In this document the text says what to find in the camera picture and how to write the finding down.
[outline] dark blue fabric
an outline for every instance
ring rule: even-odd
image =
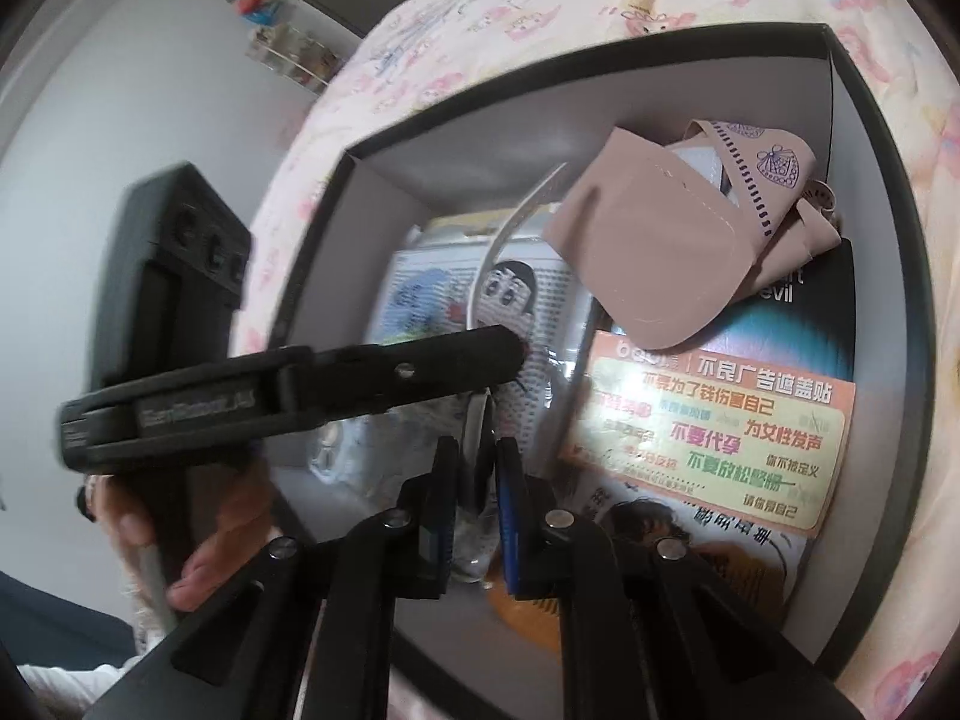
[[[0,572],[0,642],[18,665],[88,671],[136,652],[122,620],[42,592]]]

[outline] pink leather pouch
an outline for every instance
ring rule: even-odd
[[[719,154],[731,197],[676,153],[618,128],[544,230],[631,340],[647,349],[685,341],[753,272],[768,271],[752,269],[814,164],[806,143],[783,130],[698,121],[688,136]],[[796,258],[794,236],[781,246]]]

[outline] white wall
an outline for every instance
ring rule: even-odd
[[[80,478],[59,465],[56,407],[82,391],[125,187],[190,160],[248,223],[313,103],[244,56],[247,32],[226,0],[117,1],[0,163],[0,570],[119,616],[116,561],[74,509]]]

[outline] fingernail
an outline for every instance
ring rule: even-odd
[[[150,526],[136,514],[124,514],[117,523],[117,529],[123,540],[133,546],[142,547],[150,543]]]

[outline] white cable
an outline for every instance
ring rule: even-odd
[[[480,261],[477,272],[473,276],[473,283],[470,284],[469,297],[467,298],[467,330],[474,330],[476,328],[477,304],[480,302],[480,285],[483,284],[487,271],[496,264],[496,258],[500,255],[503,247],[507,245],[507,241],[510,241],[512,234],[539,208],[541,205],[539,203],[541,199],[540,195],[544,187],[546,187],[564,167],[566,167],[566,162],[561,162],[560,165],[554,167],[544,178],[536,182],[536,186],[520,201],[520,205],[517,205],[514,213],[507,217],[507,220],[504,221],[500,229],[496,231],[496,235],[493,236],[491,242],[487,245],[487,251],[484,252],[483,260]]]

